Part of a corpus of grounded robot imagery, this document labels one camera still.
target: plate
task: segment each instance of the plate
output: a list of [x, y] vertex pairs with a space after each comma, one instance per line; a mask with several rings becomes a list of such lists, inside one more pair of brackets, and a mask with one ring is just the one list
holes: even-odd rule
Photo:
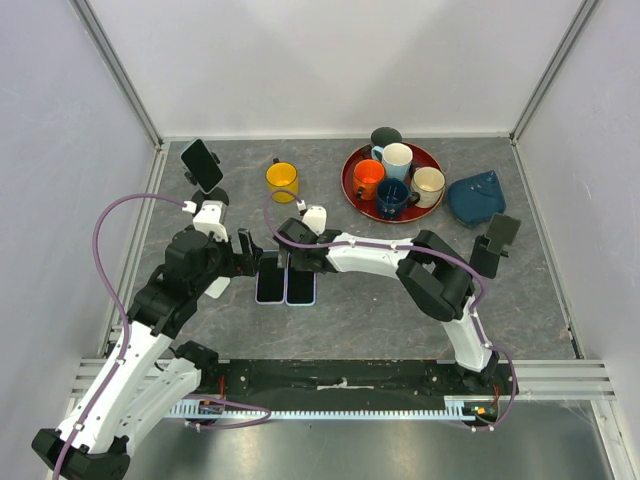
[[[417, 167], [417, 168], [433, 167], [433, 168], [437, 168], [442, 172], [442, 167], [440, 167], [440, 164], [436, 161], [435, 158], [433, 158], [427, 152], [425, 152], [419, 147], [416, 147], [415, 145], [411, 145], [410, 143], [406, 143], [406, 142], [402, 142], [402, 143], [404, 143], [407, 147], [409, 147], [413, 151], [412, 167]], [[353, 205], [360, 213], [362, 213], [363, 215], [366, 215], [369, 218], [373, 218], [374, 220], [377, 220], [379, 222], [407, 223], [407, 222], [413, 222], [414, 220], [422, 218], [425, 215], [429, 215], [438, 205], [440, 205], [440, 202], [442, 201], [442, 197], [444, 197], [445, 189], [442, 189], [442, 194], [440, 195], [440, 198], [432, 207], [420, 208], [420, 207], [416, 207], [415, 205], [412, 205], [410, 207], [405, 208], [404, 212], [402, 212], [402, 215], [400, 215], [398, 218], [394, 218], [393, 220], [388, 220], [388, 219], [382, 218], [378, 214], [378, 211], [376, 210], [375, 200], [358, 200], [356, 198], [355, 193], [353, 192], [353, 169], [356, 168], [356, 164], [359, 161], [371, 158], [370, 152], [371, 152], [370, 145], [365, 145], [359, 148], [358, 150], [356, 150], [355, 152], [353, 152], [351, 156], [347, 159], [346, 163], [344, 164], [344, 167], [342, 167], [342, 175], [340, 177], [340, 181], [342, 183], [342, 191], [344, 192], [344, 195], [347, 197], [347, 200], [349, 200], [349, 203], [351, 203], [351, 205]], [[409, 177], [409, 175], [407, 175], [407, 178], [405, 178], [405, 183], [409, 188], [411, 188], [411, 178]]]

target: smartphone screen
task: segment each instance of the smartphone screen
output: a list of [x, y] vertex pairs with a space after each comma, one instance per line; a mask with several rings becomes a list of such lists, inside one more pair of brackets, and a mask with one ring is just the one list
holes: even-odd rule
[[218, 167], [207, 146], [199, 138], [182, 151], [180, 159], [204, 193], [210, 193], [222, 180], [222, 170]]
[[264, 252], [258, 264], [256, 302], [284, 302], [285, 269], [278, 268], [278, 252]]
[[287, 267], [287, 305], [313, 305], [316, 303], [316, 274]]

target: red plate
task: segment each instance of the red plate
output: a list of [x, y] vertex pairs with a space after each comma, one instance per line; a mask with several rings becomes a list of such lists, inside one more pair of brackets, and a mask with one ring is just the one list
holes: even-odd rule
[[[411, 145], [410, 143], [406, 143], [406, 142], [403, 142], [403, 143], [413, 151], [412, 165], [414, 167], [418, 167], [418, 168], [433, 167], [442, 171], [440, 164], [436, 161], [435, 158], [433, 158], [427, 152], [425, 152], [421, 148], [416, 147], [415, 145]], [[360, 213], [362, 213], [363, 215], [366, 215], [369, 218], [373, 218], [374, 220], [378, 220], [379, 222], [407, 223], [407, 222], [413, 222], [414, 220], [417, 220], [419, 218], [424, 217], [425, 215], [428, 215], [433, 211], [434, 208], [440, 205], [440, 202], [442, 201], [442, 197], [444, 196], [444, 189], [442, 189], [442, 195], [440, 195], [440, 198], [438, 199], [438, 201], [435, 203], [433, 207], [419, 208], [419, 207], [416, 207], [415, 205], [412, 205], [411, 207], [407, 207], [404, 210], [404, 212], [402, 212], [402, 215], [400, 215], [398, 218], [395, 218], [393, 220], [387, 220], [382, 218], [378, 214], [378, 211], [376, 210], [375, 200], [358, 200], [356, 198], [355, 193], [353, 193], [353, 169], [356, 168], [356, 164], [360, 160], [371, 158], [371, 155], [369, 155], [370, 150], [371, 150], [370, 146], [365, 145], [364, 147], [359, 148], [358, 150], [353, 152], [349, 157], [349, 159], [347, 160], [347, 162], [344, 164], [344, 167], [342, 167], [342, 175], [340, 179], [342, 183], [342, 191], [344, 192], [345, 196], [349, 200], [349, 203], [351, 203], [351, 205], [356, 207], [356, 209]], [[409, 188], [411, 188], [411, 179], [409, 175], [407, 175], [407, 178], [405, 179], [405, 183], [409, 186]]]

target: yellow mug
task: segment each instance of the yellow mug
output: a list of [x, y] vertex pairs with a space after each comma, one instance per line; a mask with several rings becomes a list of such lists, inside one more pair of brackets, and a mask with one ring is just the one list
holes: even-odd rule
[[[270, 191], [286, 188], [293, 193], [298, 193], [298, 170], [290, 163], [274, 158], [273, 165], [267, 169], [267, 185]], [[287, 203], [293, 200], [293, 196], [278, 192], [273, 195], [273, 199], [278, 203]]]

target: phone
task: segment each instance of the phone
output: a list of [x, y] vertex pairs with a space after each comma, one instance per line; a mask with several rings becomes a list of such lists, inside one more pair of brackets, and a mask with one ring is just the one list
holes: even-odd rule
[[316, 273], [302, 272], [291, 267], [291, 258], [287, 261], [287, 305], [315, 305]]
[[278, 267], [278, 252], [264, 252], [258, 262], [256, 302], [261, 305], [284, 303], [287, 272]]
[[193, 180], [204, 193], [211, 193], [222, 180], [222, 170], [218, 167], [217, 157], [199, 138], [196, 138], [182, 150], [180, 160], [191, 172]]

